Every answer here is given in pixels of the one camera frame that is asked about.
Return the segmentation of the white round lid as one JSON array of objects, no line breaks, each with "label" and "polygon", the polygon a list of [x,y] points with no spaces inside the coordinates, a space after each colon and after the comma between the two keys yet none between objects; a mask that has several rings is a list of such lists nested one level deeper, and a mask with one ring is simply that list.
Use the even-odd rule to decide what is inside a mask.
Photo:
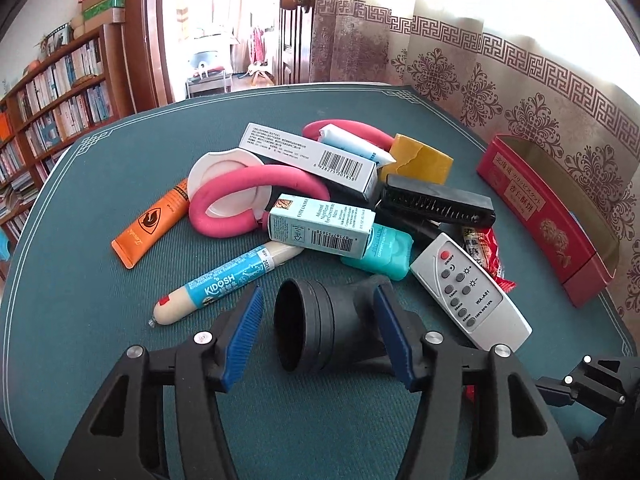
[{"label": "white round lid", "polygon": [[268,184],[249,184],[247,170],[264,170],[265,164],[249,151],[232,148],[228,151],[207,152],[192,166],[188,178],[189,200],[202,188],[218,192],[206,209],[209,218],[231,218],[245,211],[259,217],[266,209],[272,187]]}]

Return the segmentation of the black comb brush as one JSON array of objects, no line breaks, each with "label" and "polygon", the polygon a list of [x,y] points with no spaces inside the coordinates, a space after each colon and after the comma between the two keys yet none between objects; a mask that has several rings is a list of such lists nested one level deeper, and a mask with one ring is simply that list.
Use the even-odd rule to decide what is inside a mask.
[{"label": "black comb brush", "polygon": [[491,228],[496,221],[495,208],[488,196],[398,174],[386,177],[378,206],[409,219],[473,228]]}]

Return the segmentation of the white long tube box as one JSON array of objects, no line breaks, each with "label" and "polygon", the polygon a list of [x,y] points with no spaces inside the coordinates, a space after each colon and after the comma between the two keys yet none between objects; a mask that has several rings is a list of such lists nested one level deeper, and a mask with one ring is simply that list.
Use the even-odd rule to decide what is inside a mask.
[{"label": "white long tube box", "polygon": [[366,202],[378,183],[378,170],[370,160],[254,122],[246,126],[239,148],[326,179]]}]

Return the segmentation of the orange tube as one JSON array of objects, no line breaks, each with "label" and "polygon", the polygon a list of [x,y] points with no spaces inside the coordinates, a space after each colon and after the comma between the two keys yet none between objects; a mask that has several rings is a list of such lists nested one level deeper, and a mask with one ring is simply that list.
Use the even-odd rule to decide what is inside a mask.
[{"label": "orange tube", "polygon": [[186,215],[187,190],[188,180],[183,179],[112,240],[111,246],[126,269],[131,270]]}]

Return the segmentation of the pink foam curler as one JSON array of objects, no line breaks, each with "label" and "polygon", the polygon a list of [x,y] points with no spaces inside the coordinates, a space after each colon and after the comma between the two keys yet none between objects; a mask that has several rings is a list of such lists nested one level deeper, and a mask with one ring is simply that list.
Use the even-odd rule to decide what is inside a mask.
[{"label": "pink foam curler", "polygon": [[268,218],[273,188],[329,200],[324,183],[308,172],[282,165],[231,170],[202,184],[190,199],[189,220],[200,234],[230,238],[252,232]]},{"label": "pink foam curler", "polygon": [[364,122],[357,122],[351,119],[320,119],[315,122],[310,122],[306,126],[303,126],[303,136],[307,139],[319,140],[320,130],[327,125],[334,125],[341,128],[358,138],[366,140],[371,144],[382,148],[384,151],[389,151],[394,142],[394,138],[375,126],[365,124]]}]

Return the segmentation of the grey remote control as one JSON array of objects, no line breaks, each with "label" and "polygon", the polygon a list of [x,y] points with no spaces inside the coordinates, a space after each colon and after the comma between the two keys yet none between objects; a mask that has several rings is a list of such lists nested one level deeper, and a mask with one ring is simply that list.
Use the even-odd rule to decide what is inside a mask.
[{"label": "grey remote control", "polygon": [[496,281],[447,234],[439,234],[410,270],[476,348],[504,344],[515,351],[533,333]]}]

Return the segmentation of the white blue tube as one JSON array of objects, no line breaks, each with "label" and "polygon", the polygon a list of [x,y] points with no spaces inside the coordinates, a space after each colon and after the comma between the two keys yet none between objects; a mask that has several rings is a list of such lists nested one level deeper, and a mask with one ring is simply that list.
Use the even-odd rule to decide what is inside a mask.
[{"label": "white blue tube", "polygon": [[327,125],[320,130],[319,141],[332,146],[332,148],[339,148],[345,152],[375,162],[378,167],[387,166],[396,162],[396,159],[394,159],[389,152],[334,125]]}]

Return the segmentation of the teal floss container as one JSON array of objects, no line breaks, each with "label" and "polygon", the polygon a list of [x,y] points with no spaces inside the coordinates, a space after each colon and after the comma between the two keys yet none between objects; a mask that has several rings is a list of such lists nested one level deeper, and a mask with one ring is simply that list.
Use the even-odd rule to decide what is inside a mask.
[{"label": "teal floss container", "polygon": [[363,257],[342,257],[341,263],[401,281],[409,272],[412,245],[413,238],[408,233],[375,223]]}]

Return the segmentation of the red snack packet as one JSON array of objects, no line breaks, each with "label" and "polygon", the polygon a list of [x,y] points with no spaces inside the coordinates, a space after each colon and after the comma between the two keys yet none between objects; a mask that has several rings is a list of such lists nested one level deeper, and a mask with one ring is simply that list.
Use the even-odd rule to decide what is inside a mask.
[{"label": "red snack packet", "polygon": [[493,228],[477,229],[472,226],[461,228],[463,248],[483,268],[497,285],[507,294],[516,284],[504,277],[503,265],[499,258],[498,240]]}]

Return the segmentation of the red cardboard storage box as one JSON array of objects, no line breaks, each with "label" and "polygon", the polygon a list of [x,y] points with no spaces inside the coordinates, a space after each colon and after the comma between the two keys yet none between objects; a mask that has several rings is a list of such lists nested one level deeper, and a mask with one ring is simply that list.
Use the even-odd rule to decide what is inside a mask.
[{"label": "red cardboard storage box", "polygon": [[583,307],[613,281],[620,258],[617,235],[543,148],[499,133],[476,171],[526,227],[574,307]]}]

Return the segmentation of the green table mat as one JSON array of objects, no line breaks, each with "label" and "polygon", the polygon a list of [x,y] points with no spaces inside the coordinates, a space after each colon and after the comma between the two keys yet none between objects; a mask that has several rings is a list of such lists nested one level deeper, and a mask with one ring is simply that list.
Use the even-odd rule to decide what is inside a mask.
[{"label": "green table mat", "polygon": [[[126,348],[170,347],[213,316],[206,309],[152,328],[155,301],[262,239],[210,240],[181,221],[126,269],[113,238],[200,156],[234,148],[251,122],[298,133],[334,117],[434,146],[454,160],[451,185],[487,192],[476,172],[485,143],[410,92],[383,87],[303,86],[184,102],[86,136],[61,159],[29,215],[1,307],[1,413],[44,478]],[[387,375],[288,374],[265,318],[243,378],[219,406],[244,479],[391,479],[418,397]]]}]

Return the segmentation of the kidosh sausage stick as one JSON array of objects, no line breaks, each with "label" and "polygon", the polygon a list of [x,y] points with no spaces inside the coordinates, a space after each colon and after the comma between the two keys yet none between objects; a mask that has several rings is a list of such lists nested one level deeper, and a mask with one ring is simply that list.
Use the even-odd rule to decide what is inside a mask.
[{"label": "kidosh sausage stick", "polygon": [[155,304],[149,326],[167,326],[250,284],[297,257],[303,248],[267,242],[194,278]]}]

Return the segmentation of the teal white small box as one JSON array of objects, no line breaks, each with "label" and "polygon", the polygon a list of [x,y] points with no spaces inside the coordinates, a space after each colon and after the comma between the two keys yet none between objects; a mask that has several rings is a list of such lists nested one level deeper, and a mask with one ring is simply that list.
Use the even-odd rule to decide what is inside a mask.
[{"label": "teal white small box", "polygon": [[315,198],[281,194],[269,211],[270,240],[349,258],[361,258],[375,212]]}]

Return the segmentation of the black lens hood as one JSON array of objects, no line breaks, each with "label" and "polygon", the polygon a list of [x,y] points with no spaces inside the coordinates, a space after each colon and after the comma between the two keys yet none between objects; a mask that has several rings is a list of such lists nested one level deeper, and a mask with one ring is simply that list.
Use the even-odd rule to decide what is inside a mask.
[{"label": "black lens hood", "polygon": [[390,280],[383,275],[347,285],[288,278],[274,303],[273,326],[280,363],[296,374],[358,367],[393,373],[373,312],[373,294]]}]

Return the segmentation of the wooden bookshelf with books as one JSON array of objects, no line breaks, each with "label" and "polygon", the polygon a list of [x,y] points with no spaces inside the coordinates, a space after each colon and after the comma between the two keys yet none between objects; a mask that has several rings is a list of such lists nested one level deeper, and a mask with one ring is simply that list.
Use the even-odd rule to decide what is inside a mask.
[{"label": "wooden bookshelf with books", "polygon": [[1,231],[11,245],[66,148],[133,112],[119,24],[58,49],[1,99]]}]

